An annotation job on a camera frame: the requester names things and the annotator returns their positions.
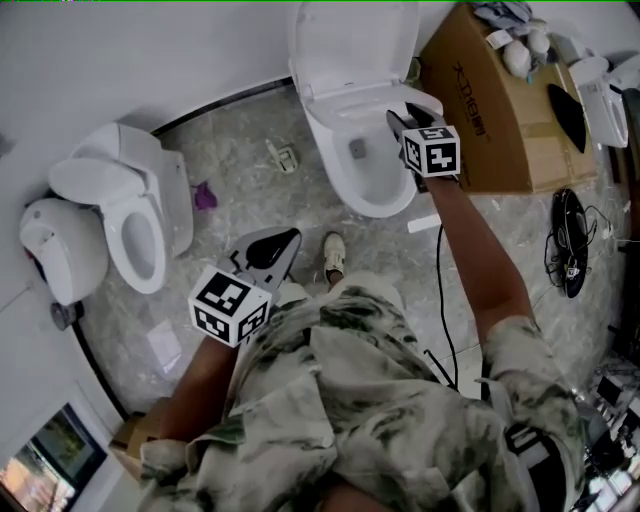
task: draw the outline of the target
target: paper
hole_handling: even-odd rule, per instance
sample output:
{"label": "paper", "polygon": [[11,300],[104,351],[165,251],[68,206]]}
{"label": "paper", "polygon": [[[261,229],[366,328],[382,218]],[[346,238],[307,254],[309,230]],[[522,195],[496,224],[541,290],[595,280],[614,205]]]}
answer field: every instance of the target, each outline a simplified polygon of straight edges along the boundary
{"label": "paper", "polygon": [[409,229],[409,233],[416,233],[417,231],[433,228],[440,224],[442,224],[440,215],[436,213],[434,215],[429,215],[428,217],[422,217],[421,219],[414,219],[407,222],[407,228]]}
{"label": "paper", "polygon": [[182,355],[182,348],[171,328],[169,319],[150,330],[147,333],[147,340],[149,340],[164,373],[169,373]]}
{"label": "paper", "polygon": [[496,32],[493,32],[492,34],[489,34],[485,39],[494,50],[502,48],[503,46],[513,41],[513,38],[506,30],[498,30]]}

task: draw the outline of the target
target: white device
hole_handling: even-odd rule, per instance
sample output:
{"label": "white device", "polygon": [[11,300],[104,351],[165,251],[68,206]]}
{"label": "white device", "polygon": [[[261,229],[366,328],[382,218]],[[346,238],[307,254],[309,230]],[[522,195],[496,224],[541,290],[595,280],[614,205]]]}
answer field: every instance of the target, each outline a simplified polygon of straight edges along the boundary
{"label": "white device", "polygon": [[42,266],[63,306],[84,299],[104,279],[109,252],[95,212],[61,199],[40,199],[20,221],[20,242]]}
{"label": "white device", "polygon": [[[292,6],[289,66],[329,181],[360,215],[389,217],[416,194],[397,158],[387,110],[442,103],[405,85],[420,25],[413,2],[302,2]],[[366,149],[354,156],[353,141]]]}
{"label": "white device", "polygon": [[571,65],[569,73],[578,89],[593,140],[624,148],[628,143],[629,129],[621,89],[614,84],[624,85],[616,82],[615,70],[607,73],[608,67],[609,61],[604,57],[588,57]]}
{"label": "white device", "polygon": [[266,323],[271,301],[271,293],[207,265],[189,295],[189,313],[198,330],[236,347]]}
{"label": "white device", "polygon": [[453,126],[403,130],[405,165],[425,178],[460,174],[460,137]]}
{"label": "white device", "polygon": [[141,293],[162,288],[170,259],[191,245],[184,158],[142,130],[103,126],[49,171],[49,185],[65,199],[100,207],[111,258]]}

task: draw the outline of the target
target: gray tile floor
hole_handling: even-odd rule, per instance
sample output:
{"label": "gray tile floor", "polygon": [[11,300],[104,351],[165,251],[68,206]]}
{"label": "gray tile floor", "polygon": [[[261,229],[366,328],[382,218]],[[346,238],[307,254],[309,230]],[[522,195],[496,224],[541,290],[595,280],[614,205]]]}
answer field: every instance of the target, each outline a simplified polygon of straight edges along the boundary
{"label": "gray tile floor", "polygon": [[[293,145],[300,161],[296,173],[274,170],[266,138],[276,146]],[[324,173],[293,87],[204,114],[161,139],[165,148],[184,153],[192,185],[208,180],[220,205],[195,213],[193,245],[172,262],[161,291],[149,296],[135,292],[112,265],[100,288],[85,301],[82,327],[125,407],[146,410],[158,397],[169,395],[184,373],[201,339],[191,327],[186,298],[204,265],[215,262],[239,235],[276,225],[295,225],[302,231],[302,248],[292,274],[316,293],[324,287],[322,237],[328,230],[340,232],[347,244],[347,271],[361,268],[390,278],[404,298],[408,321],[421,346],[450,364],[435,273],[437,229],[407,232],[409,220],[435,213],[431,198],[417,196],[405,211],[389,219],[365,218],[350,211]],[[597,156],[597,181],[574,189],[583,205],[596,205],[619,233],[625,233],[628,219],[622,209],[627,199],[611,183],[607,155],[599,152]],[[549,289],[544,273],[551,194],[472,199],[524,276],[538,322],[559,365],[570,382],[581,385],[610,341],[607,324],[617,319],[623,260],[615,253],[613,240],[603,240],[598,233],[590,247],[592,270],[584,289],[568,300]],[[449,329],[460,359],[468,366],[469,361],[478,362],[480,351],[446,242],[442,269]],[[148,333],[158,325],[174,336],[169,346],[174,345],[172,353],[178,350],[179,357],[172,367],[163,368],[149,342]]]}

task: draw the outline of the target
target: white toilet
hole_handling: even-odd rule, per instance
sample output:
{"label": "white toilet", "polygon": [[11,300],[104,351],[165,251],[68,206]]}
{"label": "white toilet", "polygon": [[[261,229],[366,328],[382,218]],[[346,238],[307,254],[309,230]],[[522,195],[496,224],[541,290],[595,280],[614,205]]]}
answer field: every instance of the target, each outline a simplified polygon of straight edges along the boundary
{"label": "white toilet", "polygon": [[38,260],[63,306],[84,299],[104,279],[109,251],[95,212],[61,199],[40,199],[20,220],[20,242]]}
{"label": "white toilet", "polygon": [[640,57],[634,57],[608,73],[609,61],[593,56],[569,67],[585,110],[587,125],[595,142],[627,147],[629,131],[621,91],[637,85]]}
{"label": "white toilet", "polygon": [[[292,10],[291,74],[329,180],[361,215],[389,217],[416,193],[386,111],[405,117],[411,102],[443,112],[440,101],[402,83],[419,20],[413,2],[303,2]],[[354,141],[364,148],[357,158]]]}
{"label": "white toilet", "polygon": [[49,172],[49,185],[76,203],[98,205],[116,268],[133,288],[154,293],[172,257],[193,240],[191,193],[182,154],[116,123],[87,137]]}

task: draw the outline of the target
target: camouflage shirt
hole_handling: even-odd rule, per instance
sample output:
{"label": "camouflage shirt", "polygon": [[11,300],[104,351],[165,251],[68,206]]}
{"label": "camouflage shirt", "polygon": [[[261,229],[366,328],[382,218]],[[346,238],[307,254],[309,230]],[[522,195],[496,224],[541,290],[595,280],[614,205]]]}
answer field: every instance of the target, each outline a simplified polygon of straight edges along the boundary
{"label": "camouflage shirt", "polygon": [[[312,511],[336,474],[394,510],[524,510],[504,420],[441,385],[416,348],[363,288],[286,305],[236,367],[219,425],[143,445],[140,510]],[[482,350],[517,422],[567,454],[577,498],[582,427],[538,327],[503,320]]]}

